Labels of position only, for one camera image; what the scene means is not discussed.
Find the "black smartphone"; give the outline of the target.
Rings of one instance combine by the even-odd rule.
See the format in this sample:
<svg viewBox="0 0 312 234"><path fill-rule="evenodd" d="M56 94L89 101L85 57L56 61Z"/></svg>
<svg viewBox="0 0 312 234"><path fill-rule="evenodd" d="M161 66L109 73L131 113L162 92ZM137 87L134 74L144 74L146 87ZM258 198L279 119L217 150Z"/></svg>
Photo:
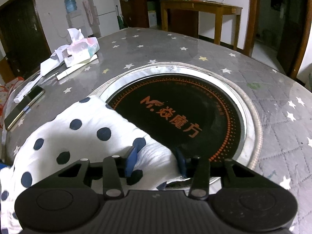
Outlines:
<svg viewBox="0 0 312 234"><path fill-rule="evenodd" d="M4 119L4 125L9 131L14 124L22 117L24 113L45 93L45 90L40 87L34 87L17 106Z"/></svg>

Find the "pen on table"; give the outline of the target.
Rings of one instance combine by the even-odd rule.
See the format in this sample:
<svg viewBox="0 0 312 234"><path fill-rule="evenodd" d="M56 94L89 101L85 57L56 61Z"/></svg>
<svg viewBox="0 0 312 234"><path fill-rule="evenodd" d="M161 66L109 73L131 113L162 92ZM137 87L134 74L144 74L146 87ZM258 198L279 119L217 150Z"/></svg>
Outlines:
<svg viewBox="0 0 312 234"><path fill-rule="evenodd" d="M46 81L49 81L50 79L53 79L55 78L57 75L59 74L59 72L55 72L53 74L48 74L48 75L45 75L43 76L39 81L38 81L38 84L43 84L45 83Z"/></svg>

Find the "water dispenser with bottle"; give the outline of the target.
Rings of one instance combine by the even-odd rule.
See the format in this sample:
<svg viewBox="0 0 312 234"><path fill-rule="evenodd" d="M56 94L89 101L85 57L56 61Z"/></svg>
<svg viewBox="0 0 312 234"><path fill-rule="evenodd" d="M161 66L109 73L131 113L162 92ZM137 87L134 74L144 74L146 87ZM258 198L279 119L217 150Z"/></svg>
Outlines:
<svg viewBox="0 0 312 234"><path fill-rule="evenodd" d="M81 10L78 9L76 0L64 0L66 8L66 19L69 28L83 29L85 21L82 16Z"/></svg>

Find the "white navy polka-dot garment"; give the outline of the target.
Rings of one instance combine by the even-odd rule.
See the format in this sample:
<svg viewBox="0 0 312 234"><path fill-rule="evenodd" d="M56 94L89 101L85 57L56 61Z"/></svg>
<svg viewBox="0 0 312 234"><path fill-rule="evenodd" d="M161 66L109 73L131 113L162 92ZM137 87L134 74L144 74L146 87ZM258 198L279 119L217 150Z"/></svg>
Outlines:
<svg viewBox="0 0 312 234"><path fill-rule="evenodd" d="M13 165L1 170L1 233L20 233L16 198L28 187L81 159L101 162L139 149L136 170L142 178L134 190L156 190L180 181L177 160L165 146L96 96L72 104L36 129L19 148Z"/></svg>

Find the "white refrigerator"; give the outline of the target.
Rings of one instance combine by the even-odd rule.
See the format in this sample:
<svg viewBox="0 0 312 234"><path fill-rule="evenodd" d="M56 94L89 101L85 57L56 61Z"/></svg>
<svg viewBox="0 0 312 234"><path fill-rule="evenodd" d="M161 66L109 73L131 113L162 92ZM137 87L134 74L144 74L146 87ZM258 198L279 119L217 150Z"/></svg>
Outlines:
<svg viewBox="0 0 312 234"><path fill-rule="evenodd" d="M93 20L89 22L97 38L120 30L117 12L119 0L87 0Z"/></svg>

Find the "white paper box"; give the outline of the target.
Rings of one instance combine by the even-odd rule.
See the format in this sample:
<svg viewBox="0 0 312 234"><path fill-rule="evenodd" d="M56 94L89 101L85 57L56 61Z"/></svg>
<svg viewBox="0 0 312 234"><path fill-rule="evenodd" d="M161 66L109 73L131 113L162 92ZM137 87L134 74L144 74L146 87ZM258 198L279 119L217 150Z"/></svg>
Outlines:
<svg viewBox="0 0 312 234"><path fill-rule="evenodd" d="M78 63L76 65L73 65L69 68L67 68L65 71L63 71L61 74L58 74L56 76L57 80L60 81L61 79L63 79L64 77L70 75L71 73L73 73L74 71L80 69L82 66L85 66L89 63L91 63L92 61L96 60L98 58L98 55L93 55L90 59L83 61L81 63Z"/></svg>

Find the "round black induction cooktop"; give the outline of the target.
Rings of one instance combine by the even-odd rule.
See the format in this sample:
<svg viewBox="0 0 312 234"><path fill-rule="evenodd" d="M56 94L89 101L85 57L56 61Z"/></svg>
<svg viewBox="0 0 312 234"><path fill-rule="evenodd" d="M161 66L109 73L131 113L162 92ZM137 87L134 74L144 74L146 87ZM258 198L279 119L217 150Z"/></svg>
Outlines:
<svg viewBox="0 0 312 234"><path fill-rule="evenodd" d="M258 111L238 85L209 70L157 62L113 77L94 94L173 152L179 179L160 189L190 186L187 167L195 157L211 166L234 159L251 169L259 158L263 133Z"/></svg>

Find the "grey star-patterned table cover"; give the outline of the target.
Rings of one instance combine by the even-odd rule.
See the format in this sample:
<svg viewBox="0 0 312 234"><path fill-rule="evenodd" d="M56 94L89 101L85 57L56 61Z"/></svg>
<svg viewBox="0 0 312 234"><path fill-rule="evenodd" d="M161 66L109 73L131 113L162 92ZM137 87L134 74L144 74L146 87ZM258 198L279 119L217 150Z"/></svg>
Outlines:
<svg viewBox="0 0 312 234"><path fill-rule="evenodd" d="M4 161L39 126L103 83L156 62L183 62L237 84L261 119L263 145L255 170L289 187L299 205L294 233L311 233L311 93L282 73L228 48L177 33L126 28L98 40L98 60L63 81L51 76L21 126L3 136Z"/></svg>

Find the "tissue pack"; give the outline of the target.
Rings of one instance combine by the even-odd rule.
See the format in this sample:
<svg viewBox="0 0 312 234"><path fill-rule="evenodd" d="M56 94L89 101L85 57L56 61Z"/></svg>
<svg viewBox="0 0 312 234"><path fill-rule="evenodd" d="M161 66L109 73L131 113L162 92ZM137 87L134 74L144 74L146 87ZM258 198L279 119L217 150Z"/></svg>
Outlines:
<svg viewBox="0 0 312 234"><path fill-rule="evenodd" d="M66 44L54 50L50 58L58 64L65 62L69 68L78 63L90 60L99 50L97 37L85 38L81 29L68 28L71 44Z"/></svg>

